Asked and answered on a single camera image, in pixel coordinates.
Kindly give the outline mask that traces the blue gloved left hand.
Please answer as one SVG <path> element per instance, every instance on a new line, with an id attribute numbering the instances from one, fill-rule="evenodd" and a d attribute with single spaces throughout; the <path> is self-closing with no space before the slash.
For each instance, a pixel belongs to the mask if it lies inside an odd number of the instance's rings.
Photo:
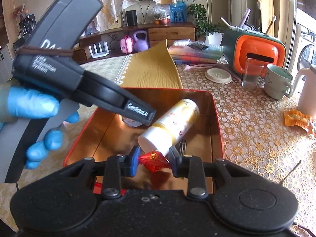
<path id="1" fill-rule="evenodd" d="M 17 118 L 46 119 L 57 115 L 59 101 L 37 90 L 25 89 L 9 82 L 1 84 L 1 127 Z M 32 144 L 26 150 L 25 168 L 33 170 L 46 159 L 49 152 L 61 148 L 63 132 L 53 128 L 41 142 Z"/>

